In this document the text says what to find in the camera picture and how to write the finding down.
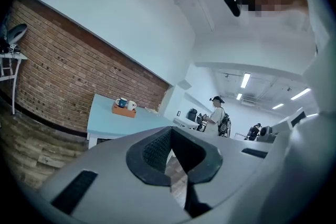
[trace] orange tray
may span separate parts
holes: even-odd
[[[136,114],[136,110],[135,109],[128,110],[126,107],[121,108],[116,103],[114,103],[113,106],[112,106],[112,113],[122,115],[122,116],[126,116],[126,117],[130,117],[130,118],[134,118],[135,114]]]

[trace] black bag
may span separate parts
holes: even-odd
[[[229,128],[231,128],[231,121],[229,115],[225,113],[224,118],[222,119],[220,125],[218,126],[218,136],[224,136]]]

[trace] blue mug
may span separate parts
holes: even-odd
[[[117,99],[117,100],[115,101],[115,103],[116,103],[120,108],[123,109],[123,108],[125,107],[126,103],[127,103],[127,99],[121,97],[120,99]]]

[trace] backpack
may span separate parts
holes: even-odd
[[[229,115],[224,112],[224,118],[222,119],[220,125],[218,126],[218,136],[224,136],[225,134],[227,134],[227,137],[230,137],[230,130],[231,130],[231,121]]]

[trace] mug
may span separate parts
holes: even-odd
[[[116,99],[115,103],[123,109],[127,103],[127,99],[121,97],[120,99]]]
[[[134,103],[133,101],[128,101],[128,105],[127,105],[127,109],[128,110],[133,110],[133,109],[135,109],[137,107],[137,104],[136,103]]]

